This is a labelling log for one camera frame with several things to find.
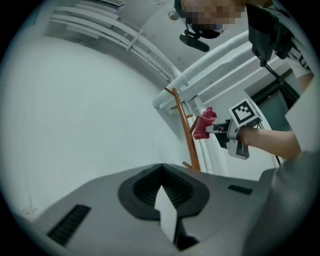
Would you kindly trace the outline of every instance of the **wooden coat rack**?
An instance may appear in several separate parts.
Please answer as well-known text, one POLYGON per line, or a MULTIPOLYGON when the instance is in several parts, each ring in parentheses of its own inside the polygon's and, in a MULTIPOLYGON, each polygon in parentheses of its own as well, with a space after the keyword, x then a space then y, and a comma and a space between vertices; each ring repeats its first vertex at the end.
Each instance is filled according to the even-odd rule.
POLYGON ((188 145, 188 149, 189 149, 189 154, 190 154, 190 159, 191 159, 191 165, 186 163, 186 162, 182 162, 182 164, 194 171, 198 171, 200 172, 200 164, 199 164, 199 160, 198 160, 198 155, 197 155, 197 151, 196 151, 196 146, 195 146, 195 142, 194 139, 192 137, 192 132, 195 129, 196 123, 198 121, 199 116, 196 117, 193 125, 191 126, 191 128, 189 127, 189 123, 187 118, 191 118, 193 116, 193 114, 185 114, 185 110, 181 104, 180 101, 180 97, 178 95, 177 89, 173 88, 172 91, 169 90, 168 88, 164 88, 168 93, 172 94, 175 100, 175 104, 176 106, 172 107, 171 109, 178 109, 179 111, 179 115, 181 118, 181 122, 182 122, 182 126, 183 126, 183 131, 184 131, 184 135, 185 135, 185 139, 186 139, 186 143, 188 145))

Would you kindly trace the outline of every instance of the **red cloth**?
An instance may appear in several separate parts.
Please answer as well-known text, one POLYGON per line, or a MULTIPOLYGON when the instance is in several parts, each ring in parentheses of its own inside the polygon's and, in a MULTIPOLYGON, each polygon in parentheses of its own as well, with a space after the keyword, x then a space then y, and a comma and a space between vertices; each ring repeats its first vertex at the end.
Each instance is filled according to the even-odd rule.
POLYGON ((193 137, 196 140, 209 139, 210 133, 206 132, 206 127, 212 126, 216 119, 217 114, 212 111, 212 107, 208 107, 208 109, 199 116, 198 121, 195 124, 193 137))

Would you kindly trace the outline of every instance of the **white pipe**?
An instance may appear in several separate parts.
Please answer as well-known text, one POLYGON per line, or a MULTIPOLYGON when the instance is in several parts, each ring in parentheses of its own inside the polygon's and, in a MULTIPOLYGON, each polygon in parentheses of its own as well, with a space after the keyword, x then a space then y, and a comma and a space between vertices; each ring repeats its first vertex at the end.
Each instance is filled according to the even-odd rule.
MULTIPOLYGON (((109 18, 107 16, 93 12, 93 11, 79 9, 76 7, 66 7, 66 6, 58 6, 58 7, 54 8, 54 10, 55 11, 62 11, 62 12, 71 12, 71 13, 75 13, 75 14, 89 16, 94 19, 98 19, 98 20, 101 20, 101 21, 106 22, 108 24, 111 24, 111 25, 127 32, 128 34, 132 35, 133 37, 138 36, 138 32, 135 31, 134 29, 128 27, 127 25, 125 25, 117 20, 113 20, 112 18, 109 18)), ((138 38, 138 41, 141 42, 142 44, 144 44, 145 46, 147 46, 153 53, 158 55, 167 64, 168 67, 171 68, 172 66, 174 66, 174 64, 152 42, 150 42, 144 36, 140 36, 138 38)))
POLYGON ((172 64, 170 68, 175 78, 181 75, 181 71, 175 65, 172 64))
MULTIPOLYGON (((191 114, 189 108, 187 107, 186 103, 182 103, 183 109, 188 110, 188 112, 191 114)), ((188 124, 191 127, 193 125, 193 120, 192 118, 187 118, 188 124)), ((200 170, 202 173, 207 173, 207 167, 206 167, 206 162, 205 162, 205 158, 204 158, 204 153, 202 151, 201 148, 201 144, 199 142, 199 140, 196 140, 193 138, 193 142, 194 142, 194 146, 195 146, 195 151, 198 157, 198 161, 199 161, 199 165, 200 165, 200 170)))
MULTIPOLYGON (((118 39, 115 39, 115 38, 113 38, 111 36, 108 36, 106 34, 100 33, 100 32, 98 32, 96 30, 90 29, 88 27, 85 27, 85 26, 82 26, 82 25, 78 25, 78 24, 75 24, 75 23, 72 23, 72 22, 64 21, 64 20, 53 19, 53 18, 51 18, 50 21, 56 22, 56 23, 61 23, 61 24, 66 24, 66 25, 70 25, 70 26, 74 26, 76 28, 81 28, 81 29, 87 30, 87 31, 89 31, 91 33, 95 33, 95 34, 99 35, 100 37, 106 38, 106 39, 108 39, 108 40, 110 40, 112 42, 115 42, 116 44, 119 44, 120 46, 122 46, 124 48, 128 47, 124 42, 122 42, 122 41, 120 41, 118 39)), ((133 54, 137 55, 143 61, 148 63, 155 71, 157 71, 163 78, 165 78, 168 81, 168 77, 162 72, 162 70, 159 69, 152 61, 150 61, 150 59, 148 59, 147 57, 144 56, 144 55, 148 55, 146 52, 144 54, 142 54, 143 50, 138 52, 137 50, 132 49, 132 48, 130 49, 130 52, 132 52, 133 54)))
MULTIPOLYGON (((252 44, 246 43, 244 45, 241 45, 237 48, 236 55, 223 60, 219 65, 211 70, 207 75, 199 79, 194 84, 189 85, 186 90, 179 93, 180 100, 183 101, 189 101, 194 96, 201 93, 203 90, 208 88, 212 82, 211 81, 217 81, 229 72, 233 71, 235 68, 237 68, 239 65, 243 64, 247 60, 252 58, 252 44)), ((170 101, 168 105, 166 105, 162 110, 164 113, 167 113, 171 107, 174 106, 174 102, 170 101)))
MULTIPOLYGON (((192 123, 194 123, 196 121, 196 115, 195 115, 190 103, 186 101, 185 104, 186 104, 187 108, 189 109, 190 114, 193 114, 191 119, 192 119, 192 123)), ((212 165, 211 165, 211 161, 210 161, 210 157, 209 157, 206 143, 205 143, 204 139, 199 139, 198 141, 200 142, 200 146, 202 149, 204 163, 205 163, 205 167, 206 167, 206 173, 213 174, 212 165)))
MULTIPOLYGON (((188 67, 181 75, 179 75, 176 79, 174 79, 167 88, 172 90, 172 88, 179 89, 183 84, 188 82, 195 75, 203 71, 209 65, 214 63, 216 60, 220 59, 232 49, 244 44, 248 41, 248 31, 245 31, 227 42, 219 45, 218 47, 211 50, 209 53, 204 55, 190 67, 188 67)), ((162 90, 156 98, 153 99, 152 104, 155 108, 157 108, 163 101, 165 101, 169 97, 168 92, 166 90, 162 90)))
MULTIPOLYGON (((279 67, 281 67, 281 65, 283 65, 284 63, 286 63, 285 60, 280 59, 279 57, 275 57, 274 59, 269 61, 268 65, 273 70, 276 70, 279 67)), ((208 99, 206 102, 204 102, 204 104, 207 104, 207 103, 213 101, 217 97, 220 97, 221 95, 233 90, 236 87, 238 87, 239 90, 245 90, 247 87, 249 87, 249 86, 253 85, 254 83, 258 82, 259 80, 263 79, 268 74, 269 74, 269 71, 267 71, 264 67, 259 66, 259 68, 257 70, 255 70, 254 72, 252 72, 248 76, 244 77, 243 79, 239 80, 235 84, 232 84, 230 87, 226 88, 222 92, 219 92, 218 94, 212 96, 210 99, 208 99)))
MULTIPOLYGON (((102 31, 103 33, 107 34, 107 35, 110 35, 116 39, 118 39, 119 41, 123 42, 124 44, 126 44, 126 47, 128 47, 128 45, 130 44, 130 40, 128 40, 127 38, 125 38, 124 36, 121 36, 120 34, 112 31, 111 29, 107 28, 107 27, 104 27, 102 25, 99 25, 97 23, 94 23, 92 21, 89 21, 89 20, 85 20, 85 19, 82 19, 82 18, 78 18, 78 17, 73 17, 73 16, 69 16, 69 15, 64 15, 64 14, 52 14, 51 15, 52 17, 52 21, 54 22, 57 22, 56 19, 58 20, 64 20, 64 21, 70 21, 70 22, 74 22, 74 23, 79 23, 79 24, 83 24, 85 26, 88 26, 88 27, 91 27, 93 29, 96 29, 96 30, 99 30, 99 31, 102 31)), ((170 82, 173 80, 173 77, 166 71, 166 69, 164 67, 162 67, 154 58, 152 58, 150 56, 150 54, 146 53, 144 50, 142 50, 140 47, 136 46, 136 45, 133 45, 131 48, 130 48, 130 51, 131 52, 135 52, 137 51, 140 55, 142 55, 144 58, 146 58, 150 63, 152 63, 152 65, 154 65, 155 67, 157 67, 157 72, 159 72, 160 74, 164 74, 164 78, 170 82)))
MULTIPOLYGON (((206 107, 205 107, 204 103, 202 102, 202 100, 199 98, 199 96, 194 97, 193 100, 194 100, 195 105, 199 109, 200 113, 203 113, 203 111, 206 110, 206 107)), ((210 138, 206 139, 204 142, 205 142, 207 149, 212 149, 212 151, 213 151, 213 154, 210 154, 210 156, 212 155, 212 157, 210 159, 212 160, 214 165, 216 164, 216 168, 218 170, 217 174, 221 175, 221 176, 228 177, 229 170, 228 170, 227 160, 225 158, 225 155, 224 155, 222 148, 220 147, 220 144, 217 140, 216 135, 210 134, 210 138)))

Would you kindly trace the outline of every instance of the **white wall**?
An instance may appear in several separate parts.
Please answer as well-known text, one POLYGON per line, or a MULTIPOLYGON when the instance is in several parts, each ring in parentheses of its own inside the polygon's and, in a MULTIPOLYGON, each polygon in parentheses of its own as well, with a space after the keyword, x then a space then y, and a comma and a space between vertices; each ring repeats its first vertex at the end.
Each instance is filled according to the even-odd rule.
POLYGON ((181 122, 161 117, 151 104, 160 90, 128 63, 51 37, 11 50, 0 80, 0 178, 17 211, 29 195, 39 214, 96 177, 190 161, 181 122))

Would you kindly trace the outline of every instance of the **hand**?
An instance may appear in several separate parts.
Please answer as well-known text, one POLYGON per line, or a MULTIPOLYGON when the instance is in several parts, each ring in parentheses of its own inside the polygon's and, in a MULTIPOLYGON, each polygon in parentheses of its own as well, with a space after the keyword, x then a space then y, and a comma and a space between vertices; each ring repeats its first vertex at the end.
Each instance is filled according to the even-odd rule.
POLYGON ((257 129, 252 128, 252 127, 242 126, 240 128, 240 131, 237 134, 237 139, 239 141, 242 141, 245 146, 250 146, 251 145, 251 140, 252 140, 252 137, 253 137, 253 133, 256 130, 257 129))

